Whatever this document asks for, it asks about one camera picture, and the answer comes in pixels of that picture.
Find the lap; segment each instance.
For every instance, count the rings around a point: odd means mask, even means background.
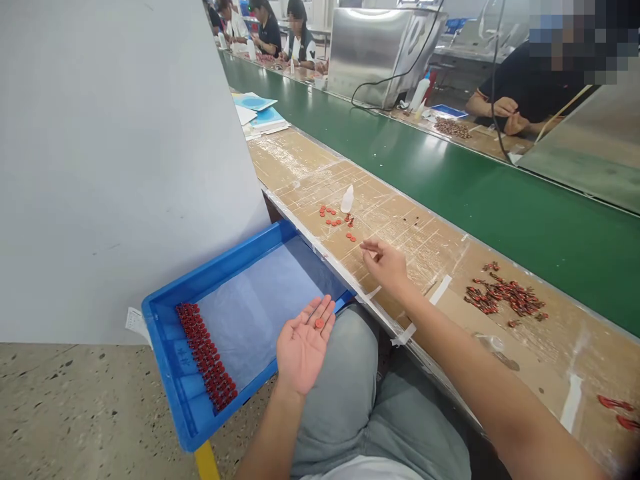
[[[471,478],[464,418],[405,350],[395,352],[367,430],[366,455],[396,460],[425,478]]]
[[[358,304],[336,318],[327,356],[307,396],[293,476],[324,473],[357,456],[375,399],[378,326]]]

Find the white partition wall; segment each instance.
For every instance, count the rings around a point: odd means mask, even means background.
[[[0,65],[0,341],[140,343],[269,224],[201,0],[5,0]]]

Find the black shirt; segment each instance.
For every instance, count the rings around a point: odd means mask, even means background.
[[[271,45],[275,45],[275,53],[274,57],[278,57],[280,55],[280,50],[282,50],[282,39],[280,38],[280,26],[278,25],[278,20],[273,15],[269,15],[267,19],[267,24],[262,27],[262,23],[258,26],[258,36],[260,40],[264,43],[270,43]]]
[[[209,18],[211,19],[211,25],[213,27],[218,27],[220,31],[222,31],[222,22],[220,21],[220,15],[216,12],[215,8],[208,5],[209,8]]]
[[[495,71],[495,98],[508,97],[518,104],[518,112],[531,123],[540,123],[555,115],[580,90],[584,80],[576,72],[549,71],[542,61],[529,56],[529,42],[514,50]],[[492,102],[491,77],[478,88],[478,93],[486,101]],[[589,92],[582,95],[567,108],[563,115],[572,112]],[[496,117],[500,129],[505,128],[507,119]],[[490,117],[478,117],[476,123],[493,125]]]

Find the terrazzo floor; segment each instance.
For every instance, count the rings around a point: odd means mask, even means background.
[[[232,478],[273,380],[211,439]],[[0,343],[0,477],[197,479],[149,347]]]

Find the stainless steel machine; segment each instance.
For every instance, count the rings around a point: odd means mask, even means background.
[[[355,96],[360,102],[380,108],[392,107],[402,93],[410,98],[425,76],[446,22],[447,14],[436,14],[434,9],[336,8],[328,90],[351,98],[358,85],[404,73],[417,58],[409,74],[380,85],[366,85]]]

